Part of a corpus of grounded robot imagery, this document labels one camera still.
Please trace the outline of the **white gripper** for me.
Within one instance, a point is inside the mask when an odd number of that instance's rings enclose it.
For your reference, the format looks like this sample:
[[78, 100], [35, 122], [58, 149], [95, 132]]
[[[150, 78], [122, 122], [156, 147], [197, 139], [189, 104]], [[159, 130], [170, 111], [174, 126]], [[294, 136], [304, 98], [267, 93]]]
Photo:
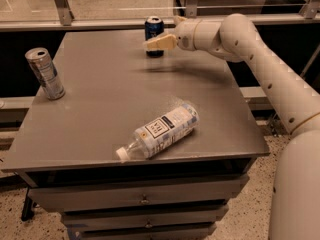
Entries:
[[173, 22], [174, 35], [165, 34], [151, 38], [143, 43], [143, 48], [146, 51], [171, 50], [178, 45], [183, 50], [194, 51], [194, 36], [200, 20], [176, 15], [173, 17]]

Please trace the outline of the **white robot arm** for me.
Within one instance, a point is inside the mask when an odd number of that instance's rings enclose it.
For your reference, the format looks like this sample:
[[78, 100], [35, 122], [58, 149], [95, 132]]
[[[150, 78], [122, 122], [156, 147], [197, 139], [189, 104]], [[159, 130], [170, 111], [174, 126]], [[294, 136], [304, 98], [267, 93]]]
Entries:
[[245, 62], [291, 140], [273, 183], [268, 240], [320, 240], [320, 95], [262, 40], [243, 14], [222, 22], [174, 18], [171, 34], [144, 42], [148, 51], [178, 47]]

